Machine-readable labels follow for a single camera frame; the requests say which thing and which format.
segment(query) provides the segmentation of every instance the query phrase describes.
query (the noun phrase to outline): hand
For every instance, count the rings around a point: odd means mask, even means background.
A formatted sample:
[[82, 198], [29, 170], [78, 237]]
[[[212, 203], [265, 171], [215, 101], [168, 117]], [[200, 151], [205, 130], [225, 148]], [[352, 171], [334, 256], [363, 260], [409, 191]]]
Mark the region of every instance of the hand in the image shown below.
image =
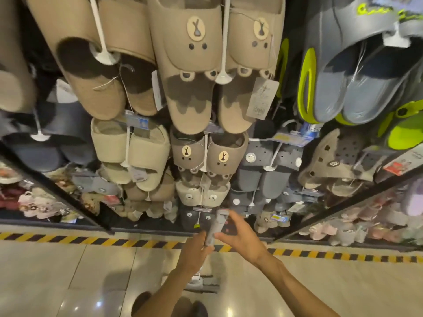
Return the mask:
[[257, 267], [260, 260], [269, 255], [266, 246], [258, 239], [257, 234], [239, 214], [231, 210], [229, 216], [234, 221], [238, 234], [236, 236], [228, 236], [223, 232], [217, 232], [214, 237], [230, 245], [246, 261]]
[[205, 240], [206, 232], [202, 231], [186, 241], [179, 255], [177, 270], [190, 278], [200, 270], [206, 257], [214, 250], [214, 246], [204, 246]]

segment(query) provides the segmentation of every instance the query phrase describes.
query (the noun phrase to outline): person's right hand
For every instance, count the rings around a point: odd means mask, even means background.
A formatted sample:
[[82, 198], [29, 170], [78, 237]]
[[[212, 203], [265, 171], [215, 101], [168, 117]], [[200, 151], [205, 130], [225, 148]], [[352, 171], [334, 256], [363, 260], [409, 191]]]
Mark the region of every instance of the person's right hand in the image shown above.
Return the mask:
[[258, 239], [257, 234], [239, 214], [231, 210], [229, 216], [234, 221], [238, 234], [236, 236], [229, 236], [223, 232], [217, 232], [214, 234], [214, 237], [230, 245], [246, 261], [251, 262], [257, 267], [259, 261], [269, 255], [266, 246]]

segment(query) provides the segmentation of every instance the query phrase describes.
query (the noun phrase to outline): slipper display wall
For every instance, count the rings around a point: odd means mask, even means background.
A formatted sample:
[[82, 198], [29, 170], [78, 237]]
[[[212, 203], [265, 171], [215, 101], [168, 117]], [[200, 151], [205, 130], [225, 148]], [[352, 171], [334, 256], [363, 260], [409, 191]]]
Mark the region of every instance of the slipper display wall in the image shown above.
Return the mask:
[[386, 2], [1, 0], [0, 223], [230, 208], [266, 241], [419, 246], [422, 170], [383, 167], [423, 142], [423, 9]]

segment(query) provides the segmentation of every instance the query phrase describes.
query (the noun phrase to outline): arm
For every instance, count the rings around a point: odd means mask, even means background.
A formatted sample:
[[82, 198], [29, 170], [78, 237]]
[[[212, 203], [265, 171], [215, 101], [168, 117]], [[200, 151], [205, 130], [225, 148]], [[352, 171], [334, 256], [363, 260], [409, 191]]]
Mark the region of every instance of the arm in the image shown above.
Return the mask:
[[206, 232], [203, 231], [187, 240], [176, 268], [171, 271], [159, 291], [152, 295], [133, 317], [169, 317], [172, 314], [183, 289], [214, 250], [213, 246], [204, 247], [205, 239]]
[[214, 234], [216, 239], [233, 247], [271, 281], [295, 317], [339, 317], [330, 307], [311, 293], [289, 273], [283, 262], [273, 257], [244, 219], [234, 211], [229, 213], [238, 234]]

